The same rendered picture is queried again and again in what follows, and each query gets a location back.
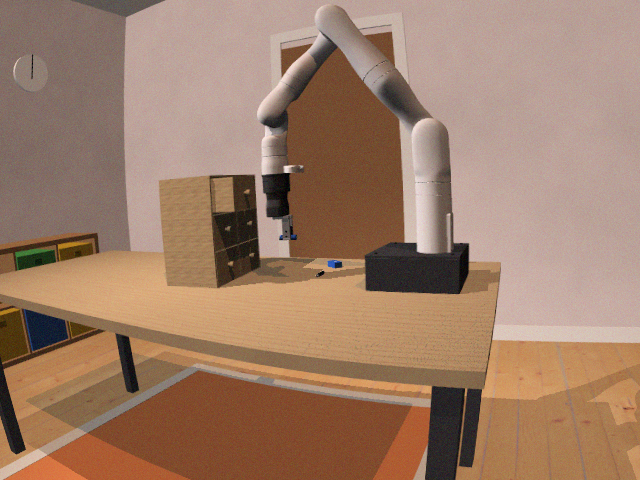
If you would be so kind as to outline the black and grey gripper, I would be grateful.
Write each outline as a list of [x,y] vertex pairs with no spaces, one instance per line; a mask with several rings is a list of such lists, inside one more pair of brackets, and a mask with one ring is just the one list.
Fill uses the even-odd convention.
[[303,165],[289,166],[287,155],[262,158],[263,193],[266,193],[266,216],[282,219],[283,240],[291,240],[293,235],[293,215],[289,215],[288,192],[290,173],[304,172]]

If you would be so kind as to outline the brown wooden drawer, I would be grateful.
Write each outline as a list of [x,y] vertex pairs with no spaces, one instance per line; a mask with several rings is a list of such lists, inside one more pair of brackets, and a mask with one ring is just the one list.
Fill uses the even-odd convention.
[[[259,266],[257,238],[239,243],[241,274]],[[256,259],[252,259],[256,258]]]
[[237,224],[239,241],[257,236],[256,209],[237,211]]
[[[215,252],[218,285],[240,275],[239,253],[237,245]],[[235,266],[236,263],[236,266]]]
[[211,179],[211,196],[212,212],[256,208],[254,176]]
[[235,212],[213,215],[213,229],[215,249],[238,242]]

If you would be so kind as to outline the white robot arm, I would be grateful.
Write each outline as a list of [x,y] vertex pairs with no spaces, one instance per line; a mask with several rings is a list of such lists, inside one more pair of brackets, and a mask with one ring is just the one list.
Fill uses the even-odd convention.
[[343,8],[333,4],[320,7],[315,15],[315,24],[322,33],[310,49],[289,67],[258,109],[258,120],[265,125],[262,157],[287,155],[286,108],[300,97],[338,46],[362,81],[396,115],[412,137],[417,251],[452,253],[451,167],[446,127],[421,105],[401,73],[359,31]]

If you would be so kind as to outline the brown wooden chest of drawers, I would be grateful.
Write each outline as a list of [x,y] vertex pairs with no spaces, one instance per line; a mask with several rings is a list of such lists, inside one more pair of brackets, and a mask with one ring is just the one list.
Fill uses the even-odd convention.
[[[211,178],[255,175],[208,175],[159,180],[160,211],[167,286],[219,288],[257,268],[241,274],[239,243],[215,249]],[[218,285],[215,252],[237,245],[240,275]],[[259,240],[258,240],[259,253]]]

